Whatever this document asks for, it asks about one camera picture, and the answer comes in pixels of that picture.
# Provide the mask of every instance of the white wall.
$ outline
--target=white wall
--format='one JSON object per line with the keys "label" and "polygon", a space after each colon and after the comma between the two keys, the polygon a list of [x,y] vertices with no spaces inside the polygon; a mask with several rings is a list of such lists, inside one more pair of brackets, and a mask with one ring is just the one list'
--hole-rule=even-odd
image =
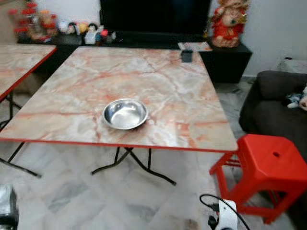
{"label": "white wall", "polygon": [[58,15],[60,21],[99,23],[99,0],[36,0],[41,10]]}
{"label": "white wall", "polygon": [[[65,21],[99,22],[99,0],[37,0]],[[219,6],[212,0],[209,15]],[[307,60],[307,0],[251,0],[243,43],[253,55],[244,73],[256,76],[280,59]]]}

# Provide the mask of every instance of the red table edge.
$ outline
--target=red table edge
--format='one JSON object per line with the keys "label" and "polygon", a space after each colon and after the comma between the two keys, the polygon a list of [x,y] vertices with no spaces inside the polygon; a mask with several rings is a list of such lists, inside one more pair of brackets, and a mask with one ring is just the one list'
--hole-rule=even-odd
{"label": "red table edge", "polygon": [[26,77],[30,75],[37,67],[39,67],[44,61],[46,61],[51,55],[53,55],[57,50],[57,47],[48,53],[43,59],[41,59],[35,66],[33,66],[28,72],[26,72],[19,80],[17,80],[10,88],[8,88],[3,94],[0,96],[0,101],[2,101],[16,86],[18,86]]}
{"label": "red table edge", "polygon": [[238,146],[234,150],[218,150],[218,149],[197,149],[197,148],[180,148],[180,147],[165,147],[165,146],[150,146],[150,145],[127,145],[127,144],[108,144],[108,143],[90,143],[78,141],[58,141],[58,140],[31,140],[31,139],[17,139],[17,138],[0,138],[0,141],[15,141],[15,142],[36,142],[48,144],[71,144],[71,145],[89,145],[89,146],[107,146],[107,147],[123,147],[123,148],[140,148],[140,149],[158,149],[158,150],[184,150],[184,151],[198,151],[198,152],[217,152],[227,153],[238,150]]}

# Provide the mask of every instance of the sofa armrest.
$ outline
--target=sofa armrest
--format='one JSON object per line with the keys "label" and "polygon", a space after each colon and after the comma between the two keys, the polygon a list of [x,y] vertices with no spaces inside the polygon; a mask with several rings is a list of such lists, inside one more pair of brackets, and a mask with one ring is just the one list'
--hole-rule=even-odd
{"label": "sofa armrest", "polygon": [[281,100],[297,86],[306,86],[307,74],[263,71],[257,75],[260,92],[266,100]]}

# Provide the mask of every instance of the gray sofa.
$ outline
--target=gray sofa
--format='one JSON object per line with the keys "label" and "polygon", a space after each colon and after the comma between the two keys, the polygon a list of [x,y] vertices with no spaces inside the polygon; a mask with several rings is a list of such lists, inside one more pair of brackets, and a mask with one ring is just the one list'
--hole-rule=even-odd
{"label": "gray sofa", "polygon": [[[307,163],[307,112],[281,104],[286,94],[306,83],[307,74],[260,72],[244,102],[239,122],[248,133],[281,136],[293,141]],[[307,192],[290,208],[290,214],[299,229],[307,226]]]}

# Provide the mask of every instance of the television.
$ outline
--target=television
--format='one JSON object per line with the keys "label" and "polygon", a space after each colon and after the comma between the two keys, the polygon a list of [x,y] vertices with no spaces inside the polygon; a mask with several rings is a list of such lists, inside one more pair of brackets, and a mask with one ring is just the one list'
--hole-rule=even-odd
{"label": "television", "polygon": [[202,35],[211,0],[100,0],[110,31]]}

